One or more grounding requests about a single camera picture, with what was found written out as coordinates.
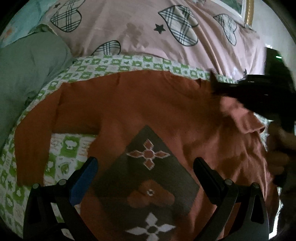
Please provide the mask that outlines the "right hand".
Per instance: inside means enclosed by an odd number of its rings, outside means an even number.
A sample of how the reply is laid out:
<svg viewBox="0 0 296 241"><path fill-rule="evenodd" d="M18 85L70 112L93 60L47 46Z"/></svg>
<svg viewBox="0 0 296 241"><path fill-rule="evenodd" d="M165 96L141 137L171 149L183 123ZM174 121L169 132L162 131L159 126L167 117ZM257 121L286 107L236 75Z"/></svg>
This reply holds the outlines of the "right hand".
<svg viewBox="0 0 296 241"><path fill-rule="evenodd" d="M275 121L268 126L267 168L273 175L274 183L283 187L287 181L287 173L295 162L295 135L286 132Z"/></svg>

